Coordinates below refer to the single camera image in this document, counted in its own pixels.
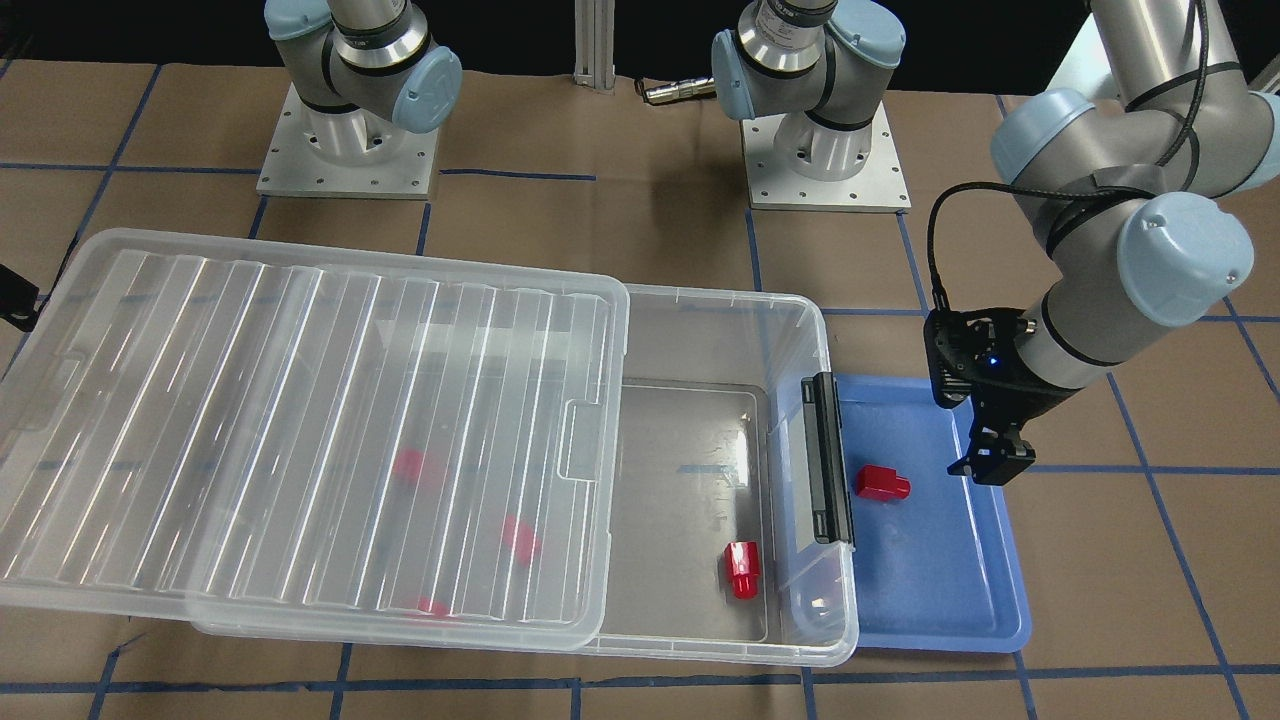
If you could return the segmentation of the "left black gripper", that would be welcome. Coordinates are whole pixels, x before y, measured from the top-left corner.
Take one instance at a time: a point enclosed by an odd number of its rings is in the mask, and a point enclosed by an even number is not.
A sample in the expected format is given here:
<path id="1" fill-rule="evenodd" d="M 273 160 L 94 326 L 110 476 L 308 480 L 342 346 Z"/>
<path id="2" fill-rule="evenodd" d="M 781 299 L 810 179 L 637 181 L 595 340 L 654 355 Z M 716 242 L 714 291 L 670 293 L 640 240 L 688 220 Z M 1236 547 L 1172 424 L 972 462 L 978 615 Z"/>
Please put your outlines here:
<path id="1" fill-rule="evenodd" d="M 965 454 L 948 465 L 950 475 L 1002 487 L 1036 462 L 1020 429 L 1076 393 L 1043 380 L 1019 355 L 1018 341 L 1039 333 L 1037 322 L 1012 307 L 932 309 L 925 315 L 934 402 L 952 409 L 969 398 L 977 423 Z"/>

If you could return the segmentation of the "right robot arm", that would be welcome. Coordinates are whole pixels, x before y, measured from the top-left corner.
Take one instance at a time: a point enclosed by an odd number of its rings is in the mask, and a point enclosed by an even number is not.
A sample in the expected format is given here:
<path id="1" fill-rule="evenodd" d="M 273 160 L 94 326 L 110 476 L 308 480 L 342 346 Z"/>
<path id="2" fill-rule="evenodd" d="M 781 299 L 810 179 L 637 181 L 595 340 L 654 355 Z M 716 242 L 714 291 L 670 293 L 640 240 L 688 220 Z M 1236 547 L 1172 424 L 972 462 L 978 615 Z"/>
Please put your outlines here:
<path id="1" fill-rule="evenodd" d="M 326 161 L 384 161 L 404 136 L 439 129 L 460 99 L 461 60 L 412 1 L 268 1 L 262 15 Z"/>

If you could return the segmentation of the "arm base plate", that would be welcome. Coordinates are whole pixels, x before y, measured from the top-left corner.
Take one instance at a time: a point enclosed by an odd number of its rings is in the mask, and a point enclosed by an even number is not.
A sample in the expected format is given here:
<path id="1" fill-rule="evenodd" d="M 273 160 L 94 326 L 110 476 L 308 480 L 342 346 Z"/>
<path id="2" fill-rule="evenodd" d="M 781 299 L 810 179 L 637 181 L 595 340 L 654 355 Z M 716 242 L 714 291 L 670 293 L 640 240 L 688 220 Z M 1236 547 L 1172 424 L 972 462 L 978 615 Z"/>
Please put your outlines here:
<path id="1" fill-rule="evenodd" d="M 357 109 L 314 110 L 288 88 L 256 190 L 289 199 L 428 200 L 442 132 L 416 135 Z"/>
<path id="2" fill-rule="evenodd" d="M 773 211 L 899 213 L 913 208 L 883 104 L 836 131 L 804 113 L 740 122 L 749 205 Z"/>

